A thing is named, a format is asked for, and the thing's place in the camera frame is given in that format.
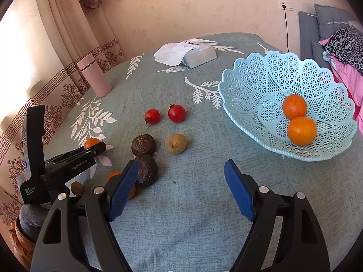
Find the grey sleeved forearm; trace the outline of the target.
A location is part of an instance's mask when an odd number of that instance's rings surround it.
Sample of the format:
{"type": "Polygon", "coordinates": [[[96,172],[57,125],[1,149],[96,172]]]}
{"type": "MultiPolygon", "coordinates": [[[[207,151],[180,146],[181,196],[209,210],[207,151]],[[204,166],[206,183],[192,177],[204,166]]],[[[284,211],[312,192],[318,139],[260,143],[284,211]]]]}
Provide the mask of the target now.
{"type": "Polygon", "coordinates": [[[23,205],[15,221],[17,234],[35,244],[48,212],[48,209],[37,205],[23,205]]]}

